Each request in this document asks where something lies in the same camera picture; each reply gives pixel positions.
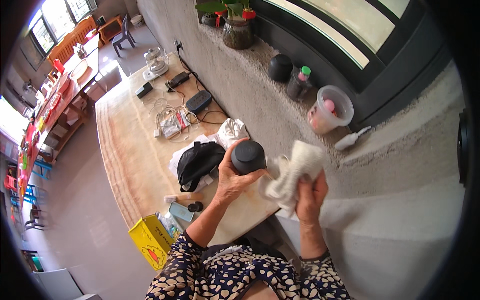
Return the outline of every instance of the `red stool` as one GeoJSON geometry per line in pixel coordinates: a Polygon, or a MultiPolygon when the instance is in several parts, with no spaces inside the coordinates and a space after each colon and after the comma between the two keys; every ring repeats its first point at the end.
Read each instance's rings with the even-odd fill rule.
{"type": "Polygon", "coordinates": [[[7,177],[5,177],[5,180],[3,181],[3,185],[5,186],[5,189],[7,190],[12,190],[14,192],[17,191],[17,179],[13,178],[12,176],[10,175],[7,175],[7,177]]]}

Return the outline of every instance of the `green bottle cap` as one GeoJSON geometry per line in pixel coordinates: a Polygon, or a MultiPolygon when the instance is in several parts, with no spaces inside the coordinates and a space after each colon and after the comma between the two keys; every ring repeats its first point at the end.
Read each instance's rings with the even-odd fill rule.
{"type": "Polygon", "coordinates": [[[301,68],[301,72],[302,72],[303,74],[305,74],[305,75],[308,76],[308,75],[310,75],[310,73],[311,73],[312,71],[310,70],[309,67],[303,66],[303,67],[301,68]]]}

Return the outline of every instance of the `cartoon duck print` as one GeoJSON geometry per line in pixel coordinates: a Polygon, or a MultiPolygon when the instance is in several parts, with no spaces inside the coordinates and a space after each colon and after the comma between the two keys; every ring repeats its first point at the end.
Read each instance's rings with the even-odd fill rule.
{"type": "Polygon", "coordinates": [[[155,269],[160,269],[163,266],[165,261],[165,253],[157,247],[147,246],[142,247],[142,253],[148,253],[148,258],[154,263],[155,269]]]}

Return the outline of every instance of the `white bucket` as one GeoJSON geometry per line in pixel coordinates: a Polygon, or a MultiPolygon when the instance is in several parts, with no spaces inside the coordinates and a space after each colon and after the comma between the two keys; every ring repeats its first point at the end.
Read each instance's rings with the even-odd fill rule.
{"type": "Polygon", "coordinates": [[[134,16],[130,22],[133,24],[134,28],[138,28],[144,24],[144,19],[141,14],[134,16]]]}

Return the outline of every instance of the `woman's hand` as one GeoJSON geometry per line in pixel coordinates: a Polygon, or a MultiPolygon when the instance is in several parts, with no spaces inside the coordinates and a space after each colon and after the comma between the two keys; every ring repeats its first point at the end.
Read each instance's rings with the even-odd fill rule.
{"type": "Polygon", "coordinates": [[[320,208],[328,193],[325,171],[322,170],[315,182],[308,175],[300,178],[298,183],[297,216],[301,225],[312,226],[319,223],[320,208]]]}
{"type": "Polygon", "coordinates": [[[230,205],[230,203],[240,197],[240,194],[247,186],[257,181],[262,175],[266,173],[264,169],[259,169],[245,176],[241,176],[238,174],[237,170],[233,166],[233,149],[235,149],[235,147],[241,142],[247,140],[248,138],[244,138],[237,141],[225,152],[225,156],[223,157],[220,166],[218,166],[220,176],[218,179],[218,189],[216,191],[213,201],[217,201],[220,204],[230,205]]]}

